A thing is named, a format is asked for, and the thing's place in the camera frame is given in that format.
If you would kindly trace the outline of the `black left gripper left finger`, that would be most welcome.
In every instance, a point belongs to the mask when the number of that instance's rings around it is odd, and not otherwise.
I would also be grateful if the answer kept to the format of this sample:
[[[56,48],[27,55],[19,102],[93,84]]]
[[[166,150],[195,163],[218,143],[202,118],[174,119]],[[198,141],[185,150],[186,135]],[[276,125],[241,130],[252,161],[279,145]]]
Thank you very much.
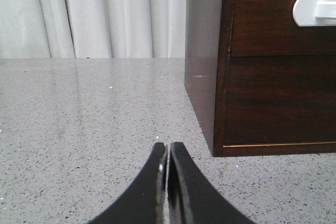
[[[90,223],[163,223],[166,167],[167,146],[155,143],[131,185]]]

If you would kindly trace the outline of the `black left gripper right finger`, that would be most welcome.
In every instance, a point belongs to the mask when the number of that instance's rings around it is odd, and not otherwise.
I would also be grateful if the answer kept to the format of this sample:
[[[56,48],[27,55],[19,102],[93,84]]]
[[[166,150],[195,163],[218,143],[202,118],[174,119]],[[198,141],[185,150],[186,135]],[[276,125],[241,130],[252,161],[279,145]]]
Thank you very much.
[[[171,144],[167,189],[170,223],[253,223],[211,185],[182,142]]]

